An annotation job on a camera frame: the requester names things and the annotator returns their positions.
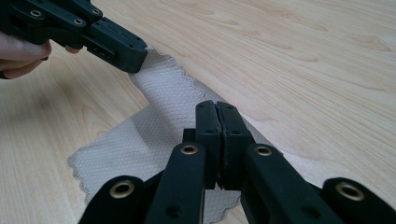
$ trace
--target folded cloth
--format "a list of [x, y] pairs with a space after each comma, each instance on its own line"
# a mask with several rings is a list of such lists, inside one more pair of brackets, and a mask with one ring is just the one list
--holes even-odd
[[[120, 125], [71, 155], [86, 203], [110, 179], [132, 175], [147, 180], [163, 170], [183, 130], [195, 128], [195, 106], [202, 101], [224, 101], [203, 83], [186, 75], [169, 55], [153, 47], [141, 70], [130, 74], [149, 105]], [[257, 142], [270, 144], [249, 123]], [[205, 192], [204, 223], [220, 221], [239, 203], [240, 192], [220, 189]]]

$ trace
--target textured fabric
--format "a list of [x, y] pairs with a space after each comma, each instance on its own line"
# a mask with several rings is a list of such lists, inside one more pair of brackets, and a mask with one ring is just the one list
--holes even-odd
[[[172, 149], [181, 143], [183, 129], [195, 127], [195, 106], [205, 100], [224, 101], [207, 86], [185, 74], [168, 55], [154, 48], [132, 82], [149, 106], [70, 156], [86, 203], [111, 178], [119, 175], [151, 178], [164, 169]], [[247, 123], [257, 142], [268, 143]], [[205, 192], [204, 223], [224, 218], [238, 204], [240, 193], [220, 189]]]

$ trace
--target tabletop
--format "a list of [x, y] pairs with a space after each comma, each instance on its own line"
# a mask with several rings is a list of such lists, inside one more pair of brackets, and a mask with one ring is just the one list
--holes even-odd
[[[308, 182], [356, 180], [396, 207], [396, 2], [92, 0], [173, 56]], [[77, 223], [67, 158], [148, 105], [128, 75], [52, 44], [0, 80], [0, 223]], [[248, 223], [242, 207], [221, 223]]]

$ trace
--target finger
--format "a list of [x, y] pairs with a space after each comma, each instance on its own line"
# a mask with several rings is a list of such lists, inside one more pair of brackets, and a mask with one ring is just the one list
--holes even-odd
[[34, 61], [35, 60], [32, 60], [32, 61], [11, 61], [11, 60], [0, 59], [0, 71], [24, 67]]
[[72, 54], [79, 53], [79, 49], [72, 49], [69, 46], [64, 47], [67, 51], [69, 51]]
[[23, 75], [26, 75], [26, 74], [32, 72], [42, 62], [43, 61], [41, 61], [41, 60], [36, 60], [32, 63], [29, 63], [28, 65], [26, 65], [24, 67], [3, 71], [3, 75], [4, 75], [4, 77], [7, 77], [9, 79], [21, 77]]
[[50, 42], [34, 45], [25, 40], [0, 32], [0, 59], [31, 61], [50, 55]]

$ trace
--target light wood surface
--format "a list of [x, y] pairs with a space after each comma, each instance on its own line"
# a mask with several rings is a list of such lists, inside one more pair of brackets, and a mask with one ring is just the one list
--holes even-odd
[[[92, 0], [176, 58], [321, 186], [352, 178], [396, 207], [395, 1]], [[66, 160], [145, 105], [125, 73], [53, 45], [0, 80], [0, 223], [77, 223]], [[240, 206], [221, 223], [247, 223]]]

